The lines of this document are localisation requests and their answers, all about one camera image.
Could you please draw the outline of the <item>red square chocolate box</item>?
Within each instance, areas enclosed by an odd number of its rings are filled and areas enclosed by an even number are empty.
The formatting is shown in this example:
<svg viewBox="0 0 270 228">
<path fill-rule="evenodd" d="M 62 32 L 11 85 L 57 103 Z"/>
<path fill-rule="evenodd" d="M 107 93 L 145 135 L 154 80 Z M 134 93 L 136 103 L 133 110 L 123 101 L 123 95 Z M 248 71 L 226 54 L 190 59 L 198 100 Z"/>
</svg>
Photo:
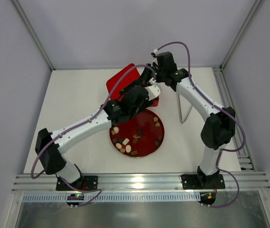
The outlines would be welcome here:
<svg viewBox="0 0 270 228">
<path fill-rule="evenodd" d="M 154 100 L 149 100 L 149 101 L 153 101 L 153 104 L 151 104 L 150 106 L 151 107 L 156 107 L 156 106 L 158 106 L 158 103 L 159 103 L 159 97 L 157 97 L 156 99 L 154 99 Z"/>
</svg>

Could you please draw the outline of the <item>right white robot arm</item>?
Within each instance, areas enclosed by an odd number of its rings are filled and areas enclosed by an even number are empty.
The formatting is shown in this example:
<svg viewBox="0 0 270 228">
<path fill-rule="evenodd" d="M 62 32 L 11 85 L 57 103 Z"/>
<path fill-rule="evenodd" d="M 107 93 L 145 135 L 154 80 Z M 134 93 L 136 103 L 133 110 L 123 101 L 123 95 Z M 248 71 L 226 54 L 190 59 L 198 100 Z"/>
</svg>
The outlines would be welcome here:
<svg viewBox="0 0 270 228">
<path fill-rule="evenodd" d="M 235 110 L 223 107 L 203 92 L 194 82 L 189 69 L 177 68 L 171 52 L 155 50 L 151 55 L 154 61 L 149 66 L 154 72 L 144 70 L 140 75 L 148 91 L 149 102 L 160 95 L 159 83 L 164 83 L 190 102 L 204 121 L 200 134 L 205 145 L 202 162 L 196 174 L 181 176 L 183 189 L 224 189 L 219 161 L 222 151 L 235 135 Z"/>
</svg>

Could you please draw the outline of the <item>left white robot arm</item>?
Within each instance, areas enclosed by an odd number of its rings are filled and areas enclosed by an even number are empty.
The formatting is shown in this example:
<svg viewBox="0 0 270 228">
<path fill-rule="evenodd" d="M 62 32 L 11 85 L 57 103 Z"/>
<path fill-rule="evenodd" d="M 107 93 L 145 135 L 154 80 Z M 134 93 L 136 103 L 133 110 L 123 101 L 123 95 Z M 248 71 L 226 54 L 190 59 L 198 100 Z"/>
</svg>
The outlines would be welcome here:
<svg viewBox="0 0 270 228">
<path fill-rule="evenodd" d="M 156 83 L 146 87 L 129 85 L 120 93 L 120 97 L 108 98 L 100 109 L 81 121 L 53 132 L 46 128 L 40 130 L 35 145 L 37 158 L 34 162 L 40 162 L 47 175 L 57 176 L 57 190 L 86 190 L 86 178 L 64 154 L 86 138 L 133 119 L 153 104 L 160 92 Z"/>
</svg>

